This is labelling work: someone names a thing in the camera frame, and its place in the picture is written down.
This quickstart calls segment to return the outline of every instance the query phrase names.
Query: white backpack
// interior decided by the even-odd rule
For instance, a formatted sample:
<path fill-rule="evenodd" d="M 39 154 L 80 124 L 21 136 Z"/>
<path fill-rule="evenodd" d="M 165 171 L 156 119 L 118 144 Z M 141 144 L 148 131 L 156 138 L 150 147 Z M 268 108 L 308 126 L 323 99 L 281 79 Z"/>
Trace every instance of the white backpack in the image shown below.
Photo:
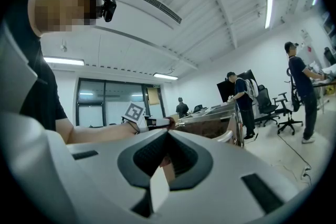
<path fill-rule="evenodd" d="M 257 83 L 253 79 L 243 79 L 243 80 L 245 82 L 246 89 L 247 89 L 245 93 L 252 99 L 252 101 L 255 101 L 259 94 Z"/>

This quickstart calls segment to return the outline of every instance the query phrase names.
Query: dark pants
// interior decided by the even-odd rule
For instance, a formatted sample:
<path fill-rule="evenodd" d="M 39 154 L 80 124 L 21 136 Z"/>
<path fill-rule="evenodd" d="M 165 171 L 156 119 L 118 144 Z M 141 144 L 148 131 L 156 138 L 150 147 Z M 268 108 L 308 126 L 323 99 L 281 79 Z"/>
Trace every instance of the dark pants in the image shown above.
<path fill-rule="evenodd" d="M 317 99 L 315 93 L 312 92 L 301 97 L 306 111 L 306 128 L 304 128 L 303 138 L 308 140 L 314 132 L 317 117 Z"/>
<path fill-rule="evenodd" d="M 252 105 L 248 108 L 248 110 L 240 110 L 240 114 L 242 115 L 241 119 L 243 121 L 243 125 L 246 126 L 246 135 L 252 135 L 254 133 L 254 115 Z"/>

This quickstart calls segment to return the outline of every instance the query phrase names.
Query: white sneakers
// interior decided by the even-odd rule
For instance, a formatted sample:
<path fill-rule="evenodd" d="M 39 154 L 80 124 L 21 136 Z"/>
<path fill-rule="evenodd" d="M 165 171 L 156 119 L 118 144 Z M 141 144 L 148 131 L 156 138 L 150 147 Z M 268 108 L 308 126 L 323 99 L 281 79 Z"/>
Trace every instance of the white sneakers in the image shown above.
<path fill-rule="evenodd" d="M 313 143 L 313 142 L 315 142 L 315 138 L 314 137 L 310 137 L 308 140 L 306 140 L 306 139 L 302 139 L 302 143 L 303 144 L 308 144 L 308 143 Z"/>

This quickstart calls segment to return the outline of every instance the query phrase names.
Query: black t-shirt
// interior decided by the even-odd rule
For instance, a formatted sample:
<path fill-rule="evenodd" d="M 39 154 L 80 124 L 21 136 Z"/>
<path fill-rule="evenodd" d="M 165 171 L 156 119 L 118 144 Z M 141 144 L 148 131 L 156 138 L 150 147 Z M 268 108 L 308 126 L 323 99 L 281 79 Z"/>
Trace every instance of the black t-shirt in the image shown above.
<path fill-rule="evenodd" d="M 16 0 L 5 15 L 5 21 L 15 41 L 38 77 L 23 103 L 20 114 L 35 118 L 45 129 L 55 131 L 55 121 L 67 116 L 59 102 L 54 73 L 43 58 L 40 38 L 35 35 L 29 24 L 27 6 L 28 0 Z"/>
<path fill-rule="evenodd" d="M 235 83 L 235 95 L 239 92 L 247 91 L 245 81 L 242 78 L 237 78 Z M 252 99 L 245 93 L 242 97 L 237 99 L 240 110 L 250 110 L 252 107 Z"/>
<path fill-rule="evenodd" d="M 314 92 L 313 84 L 311 80 L 303 73 L 306 68 L 305 63 L 300 57 L 291 56 L 289 57 L 289 70 L 293 79 L 295 81 L 295 86 L 298 91 L 299 96 L 305 97 Z"/>
<path fill-rule="evenodd" d="M 181 103 L 176 107 L 176 112 L 179 114 L 179 117 L 182 118 L 188 112 L 189 108 L 186 104 Z"/>

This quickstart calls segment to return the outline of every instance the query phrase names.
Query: window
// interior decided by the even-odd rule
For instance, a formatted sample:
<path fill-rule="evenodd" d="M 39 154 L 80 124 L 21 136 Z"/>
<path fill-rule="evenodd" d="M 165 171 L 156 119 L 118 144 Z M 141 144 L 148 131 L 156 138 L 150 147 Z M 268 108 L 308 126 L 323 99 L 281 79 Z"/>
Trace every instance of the window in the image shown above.
<path fill-rule="evenodd" d="M 145 108 L 153 118 L 165 116 L 161 89 L 153 85 L 80 78 L 76 125 L 101 127 L 120 124 L 129 102 Z"/>

